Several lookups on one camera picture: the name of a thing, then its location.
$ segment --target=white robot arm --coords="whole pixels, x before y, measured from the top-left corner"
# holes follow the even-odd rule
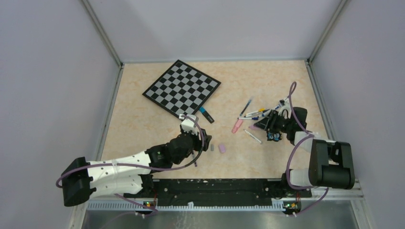
[[[200,129],[200,133],[196,126],[198,118],[194,115],[188,115],[187,119],[180,115],[179,118],[184,119],[180,125],[181,134],[166,144],[109,161],[75,159],[57,182],[58,185],[62,181],[64,205],[75,206],[94,197],[115,193],[137,194],[143,189],[142,175],[172,170],[173,163],[180,164],[193,150],[206,151],[212,136],[204,129]]]

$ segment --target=table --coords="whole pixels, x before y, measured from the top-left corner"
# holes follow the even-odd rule
[[[197,112],[199,124],[212,135],[215,150],[203,152],[198,166],[154,174],[154,178],[280,178],[286,169],[293,145],[284,136],[280,142],[266,141],[266,133],[249,130],[263,141],[259,144],[243,129],[254,121],[245,120],[235,134],[236,118],[254,96],[246,112],[274,107],[287,96],[293,81],[294,106],[308,109],[307,128],[326,137],[325,127],[304,61],[188,62],[191,66],[222,82],[203,105],[214,118],[210,124]],[[180,120],[163,110],[142,93],[172,63],[125,64],[114,105],[102,160],[129,156],[152,146],[164,144],[180,133]],[[221,154],[218,144],[226,153]],[[185,159],[180,165],[191,160]],[[291,168],[306,168],[309,153],[298,150]]]

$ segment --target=purple eraser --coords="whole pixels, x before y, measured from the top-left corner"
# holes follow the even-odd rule
[[[221,154],[223,154],[223,153],[225,153],[226,152],[226,149],[225,149],[225,145],[224,144],[219,144],[218,145],[218,148],[219,148],[219,152],[221,152]]]

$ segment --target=metal floor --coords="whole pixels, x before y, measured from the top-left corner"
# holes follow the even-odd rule
[[[310,204],[303,201],[303,206]],[[99,229],[123,211],[89,210],[82,229]],[[322,201],[306,213],[285,217],[278,212],[161,211],[142,219],[124,215],[104,229],[358,229],[350,201]]]

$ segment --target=gray wall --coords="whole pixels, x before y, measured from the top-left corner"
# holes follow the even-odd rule
[[[124,62],[307,58],[340,0],[90,0]]]
[[[403,228],[405,1],[351,1],[314,67],[378,228]]]
[[[55,180],[92,158],[117,66],[78,0],[0,1],[0,228],[66,228]]]

